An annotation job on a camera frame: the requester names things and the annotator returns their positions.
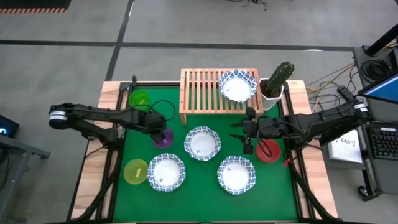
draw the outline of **wooden slatted shelf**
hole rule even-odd
[[[224,72],[234,68],[201,68],[181,69],[180,84],[180,118],[186,125],[188,114],[244,114],[246,107],[256,110],[262,115],[262,99],[259,85],[258,70],[239,68],[250,73],[257,82],[256,94],[244,103],[236,103],[225,98],[218,89],[218,80]]]

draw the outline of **green mat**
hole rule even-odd
[[[212,222],[212,221],[296,221],[297,212],[288,167],[283,166],[282,156],[271,164],[260,161],[255,154],[244,155],[239,140],[229,134],[241,134],[241,128],[230,124],[243,119],[243,115],[191,115],[182,126],[178,116],[179,88],[140,88],[148,91],[150,101],[169,100],[177,110],[175,118],[167,123],[174,132],[174,143],[167,149],[156,148],[149,136],[128,131],[123,152],[121,178],[119,180],[114,221],[117,222]],[[172,116],[167,103],[159,103],[155,109],[166,118]],[[275,106],[266,115],[278,116]],[[218,132],[221,150],[208,162],[192,159],[185,152],[183,142],[187,133],[196,126],[206,125]],[[283,142],[278,141],[282,151]],[[158,192],[146,180],[131,185],[123,177],[126,164],[133,159],[147,163],[158,154],[176,154],[184,163],[187,177],[175,191]],[[227,156],[236,155],[249,159],[256,170],[256,185],[246,193],[232,196],[221,188],[216,171]]]

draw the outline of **red cup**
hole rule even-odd
[[[264,151],[261,149],[260,144],[262,148],[270,154],[271,156],[267,156]],[[276,160],[279,159],[280,157],[280,147],[278,143],[272,139],[267,139],[267,140],[261,140],[256,147],[256,154],[257,157],[264,162],[275,162]]]

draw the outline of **black keyboard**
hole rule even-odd
[[[398,131],[394,128],[368,129],[369,140],[376,159],[398,160]]]

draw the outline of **bowl with blue pattern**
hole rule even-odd
[[[228,156],[217,170],[218,183],[231,195],[241,195],[256,184],[256,171],[250,160]]]
[[[185,179],[185,165],[175,154],[162,153],[149,163],[147,179],[160,192],[172,192]]]
[[[221,94],[238,103],[252,98],[257,90],[256,79],[250,73],[240,69],[222,74],[219,84]]]
[[[208,126],[198,126],[185,137],[184,149],[196,160],[209,161],[220,151],[221,140],[218,133]]]

